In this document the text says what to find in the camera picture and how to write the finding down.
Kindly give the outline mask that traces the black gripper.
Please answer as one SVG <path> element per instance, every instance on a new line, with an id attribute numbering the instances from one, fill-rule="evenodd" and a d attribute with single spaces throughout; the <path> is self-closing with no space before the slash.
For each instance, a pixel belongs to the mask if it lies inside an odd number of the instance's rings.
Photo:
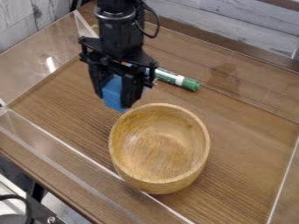
<path id="1" fill-rule="evenodd" d="M 102 97 L 102 87 L 113 74 L 121 77 L 120 103 L 122 109 L 129 109 L 140 100 L 144 86 L 154 85 L 154 70 L 157 61 L 137 47 L 124 56 L 104 52 L 98 38 L 80 37 L 81 52 L 78 60 L 88 65 L 92 87 L 98 98 Z"/>

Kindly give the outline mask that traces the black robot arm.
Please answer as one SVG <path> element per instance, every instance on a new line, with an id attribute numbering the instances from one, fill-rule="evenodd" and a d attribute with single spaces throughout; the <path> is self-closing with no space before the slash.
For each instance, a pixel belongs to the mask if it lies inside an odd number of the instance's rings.
<path id="1" fill-rule="evenodd" d="M 97 0 L 96 38 L 80 37 L 80 61 L 88 64 L 88 75 L 97 97 L 106 107 L 125 111 L 154 85 L 157 61 L 142 49 L 145 13 L 153 9 L 144 0 Z"/>

